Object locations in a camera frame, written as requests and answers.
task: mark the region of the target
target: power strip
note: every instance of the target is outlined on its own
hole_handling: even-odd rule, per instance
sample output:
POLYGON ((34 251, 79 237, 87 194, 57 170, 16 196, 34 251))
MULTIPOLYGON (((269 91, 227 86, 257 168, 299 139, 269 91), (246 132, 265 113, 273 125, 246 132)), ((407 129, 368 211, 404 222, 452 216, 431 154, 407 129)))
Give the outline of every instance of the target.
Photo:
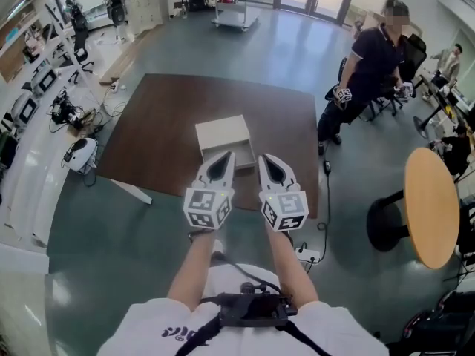
POLYGON ((302 249, 302 252, 300 252, 300 248, 295 248, 295 254, 297 258, 304 263, 312 263, 312 257, 314 264, 320 260, 320 252, 310 249, 302 249))

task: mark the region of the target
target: black polo shirt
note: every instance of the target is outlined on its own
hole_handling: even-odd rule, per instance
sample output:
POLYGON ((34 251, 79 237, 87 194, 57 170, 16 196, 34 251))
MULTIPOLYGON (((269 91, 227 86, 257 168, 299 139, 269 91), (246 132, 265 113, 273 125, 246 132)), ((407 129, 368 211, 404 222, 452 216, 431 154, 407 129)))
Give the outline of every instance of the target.
POLYGON ((384 24, 363 30, 352 46, 361 59, 350 77, 348 88, 354 102, 365 103, 381 96, 381 84, 404 61, 404 41, 397 46, 390 40, 384 24))

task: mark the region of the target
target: white t-shirt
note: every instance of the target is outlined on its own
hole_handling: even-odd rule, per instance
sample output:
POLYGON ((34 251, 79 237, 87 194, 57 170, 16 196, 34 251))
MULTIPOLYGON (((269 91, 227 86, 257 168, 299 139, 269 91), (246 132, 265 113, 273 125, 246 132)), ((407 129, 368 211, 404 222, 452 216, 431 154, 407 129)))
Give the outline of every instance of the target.
MULTIPOLYGON (((259 268, 242 267, 266 279, 262 274, 256 273, 256 269, 259 268)), ((205 292, 206 295, 216 293, 217 287, 219 292, 237 292, 240 284, 246 281, 248 279, 231 266, 210 268, 205 292)), ((219 306, 214 303, 204 303, 191 312, 184 304, 167 298, 132 305, 114 336, 99 350, 98 356, 174 356, 201 326, 216 317, 219 310, 219 306)), ((290 320, 332 356, 388 355, 386 347, 364 330, 344 308, 333 308, 323 302, 308 303, 290 320)), ((225 327, 218 336, 208 341, 206 346, 197 347, 190 355, 315 356, 317 354, 291 335, 279 332, 275 328, 225 327)))

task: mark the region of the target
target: gray floor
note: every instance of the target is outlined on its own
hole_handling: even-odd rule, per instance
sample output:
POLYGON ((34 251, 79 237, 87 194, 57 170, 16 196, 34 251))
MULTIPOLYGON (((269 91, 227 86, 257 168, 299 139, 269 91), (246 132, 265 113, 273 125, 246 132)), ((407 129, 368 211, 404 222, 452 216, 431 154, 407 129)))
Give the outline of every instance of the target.
MULTIPOLYGON (((347 31, 271 10, 263 11, 248 33, 217 29, 211 17, 190 14, 167 24, 124 75, 128 91, 144 73, 219 76, 313 93, 317 114, 322 112, 323 95, 351 46, 347 31)), ((310 276, 321 300, 346 306, 368 331, 380 331, 385 342, 397 340, 414 314, 432 308, 455 286, 442 282, 456 273, 455 257, 431 271, 416 261, 409 239, 382 254, 365 229, 371 202, 402 188, 405 160, 426 145, 413 127, 413 115, 429 113, 415 99, 396 118, 385 111, 374 123, 357 119, 343 127, 343 145, 327 152, 333 169, 332 221, 326 257, 310 276)), ((294 237, 296 243, 305 240, 309 248, 323 250, 324 235, 316 228, 327 219, 323 178, 320 185, 319 218, 294 237)), ((150 207, 105 179, 86 188, 77 175, 68 176, 48 247, 52 274, 46 310, 53 349, 59 344, 68 355, 93 355, 132 303, 166 294, 189 247, 189 227, 180 198, 149 194, 154 198, 150 207)), ((234 210, 220 236, 235 260, 273 270, 258 212, 234 210)))

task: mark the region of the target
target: man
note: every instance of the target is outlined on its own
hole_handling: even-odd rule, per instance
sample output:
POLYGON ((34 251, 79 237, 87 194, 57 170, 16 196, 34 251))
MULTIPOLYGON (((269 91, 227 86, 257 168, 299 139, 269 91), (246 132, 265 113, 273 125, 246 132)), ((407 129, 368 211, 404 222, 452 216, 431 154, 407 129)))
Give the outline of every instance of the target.
POLYGON ((402 27, 408 25, 409 8, 399 0, 388 0, 384 9, 384 24, 363 30, 352 47, 341 75, 335 96, 348 88, 352 100, 345 109, 331 99, 318 122, 318 153, 324 153, 324 141, 332 139, 341 144, 340 126, 350 124, 367 107, 369 102, 381 96, 387 87, 402 88, 399 64, 404 61, 402 27))
MULTIPOLYGON (((431 56, 432 59, 438 59, 437 71, 432 83, 438 88, 442 88, 445 85, 449 85, 452 88, 457 82, 457 76, 460 72, 460 54, 463 49, 460 44, 455 44, 453 49, 445 49, 438 54, 431 56)), ((430 101, 432 93, 429 91, 422 95, 422 98, 426 101, 430 101)))
POLYGON ((457 136, 442 137, 440 140, 433 142, 434 145, 444 145, 442 159, 451 175, 457 175, 464 169, 467 165, 467 157, 471 153, 467 128, 463 124, 459 124, 455 128, 455 133, 457 136))
POLYGON ((200 329, 212 323, 220 312, 220 307, 214 303, 200 304, 203 292, 207 291, 210 295, 223 292, 238 294, 242 283, 250 281, 257 285, 231 265, 209 268, 213 244, 215 248, 222 248, 218 241, 214 241, 213 231, 194 238, 171 283, 168 297, 132 305, 114 336, 102 346, 98 355, 388 355, 386 347, 368 334, 348 310, 332 308, 318 300, 315 287, 296 257, 288 237, 283 232, 274 232, 270 227, 266 228, 266 232, 278 281, 269 271, 255 266, 247 266, 252 270, 243 267, 263 280, 269 281, 274 277, 275 284, 280 284, 283 294, 292 297, 298 309, 297 315, 289 317, 289 320, 304 337, 327 354, 317 353, 275 327, 224 327, 219 334, 202 343, 203 329, 200 329), (190 347, 188 342, 194 336, 200 339, 194 340, 200 345, 185 352, 183 345, 186 345, 185 348, 190 347))

